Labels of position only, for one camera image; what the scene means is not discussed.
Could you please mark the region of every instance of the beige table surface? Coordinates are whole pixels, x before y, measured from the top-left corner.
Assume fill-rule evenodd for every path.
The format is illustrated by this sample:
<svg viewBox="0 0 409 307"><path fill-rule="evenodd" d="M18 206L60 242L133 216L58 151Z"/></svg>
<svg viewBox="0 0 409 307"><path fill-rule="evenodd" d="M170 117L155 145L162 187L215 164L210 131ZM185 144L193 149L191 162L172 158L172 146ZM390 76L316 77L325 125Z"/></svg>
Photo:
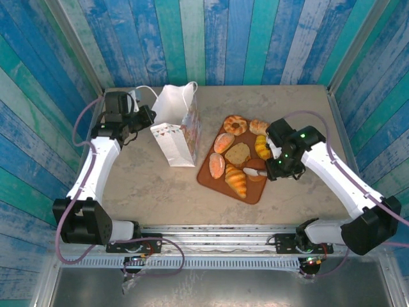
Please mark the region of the beige table surface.
<svg viewBox="0 0 409 307"><path fill-rule="evenodd" d="M143 104L153 103L143 89ZM195 168L171 168L149 129L123 148L112 166L103 206L115 219L160 224L299 224L312 217L339 219L348 214L332 191L311 170L296 182L267 182L261 200L248 205L199 185L196 175L229 114L273 122L285 114L308 109L329 123L332 147L344 152L323 86L203 86L197 91L202 138ZM311 115L288 120L295 129L324 126Z"/></svg>

